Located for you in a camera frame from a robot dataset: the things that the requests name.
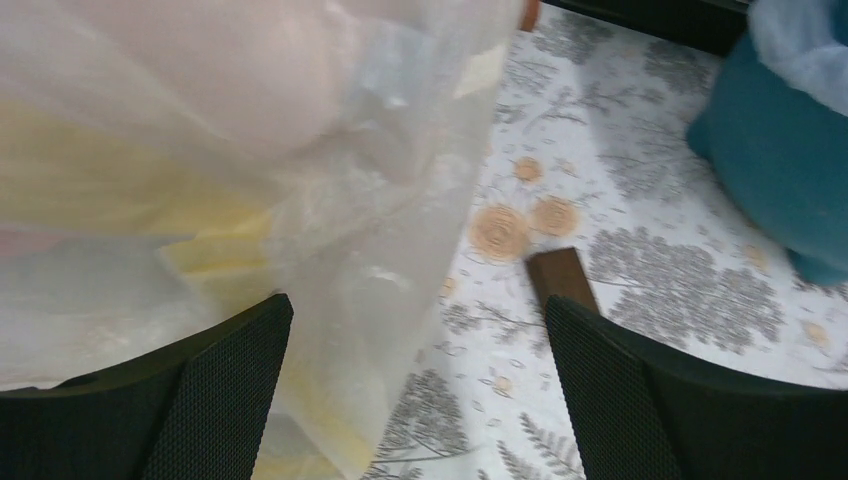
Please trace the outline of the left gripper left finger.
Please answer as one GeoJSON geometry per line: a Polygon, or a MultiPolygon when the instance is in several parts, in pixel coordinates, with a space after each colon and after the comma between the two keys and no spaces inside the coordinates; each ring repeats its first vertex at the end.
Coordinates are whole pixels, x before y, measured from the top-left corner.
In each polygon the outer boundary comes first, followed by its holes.
{"type": "Polygon", "coordinates": [[[1,395],[5,479],[248,479],[294,311],[273,295],[150,353],[1,395]]]}

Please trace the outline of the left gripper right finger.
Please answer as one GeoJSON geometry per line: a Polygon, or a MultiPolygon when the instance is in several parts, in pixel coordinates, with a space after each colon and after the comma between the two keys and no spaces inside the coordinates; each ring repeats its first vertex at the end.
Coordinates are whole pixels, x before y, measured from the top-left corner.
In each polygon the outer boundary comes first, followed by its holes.
{"type": "Polygon", "coordinates": [[[843,479],[847,394],[759,377],[549,298],[545,323],[589,479],[843,479]]]}

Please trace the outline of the light blue plastic trash bag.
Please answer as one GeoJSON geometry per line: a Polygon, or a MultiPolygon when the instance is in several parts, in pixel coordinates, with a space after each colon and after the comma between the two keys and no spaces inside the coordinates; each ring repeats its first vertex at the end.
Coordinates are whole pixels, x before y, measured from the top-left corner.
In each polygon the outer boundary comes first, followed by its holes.
{"type": "Polygon", "coordinates": [[[758,58],[792,88],[847,114],[847,3],[760,0],[748,9],[758,58]]]}

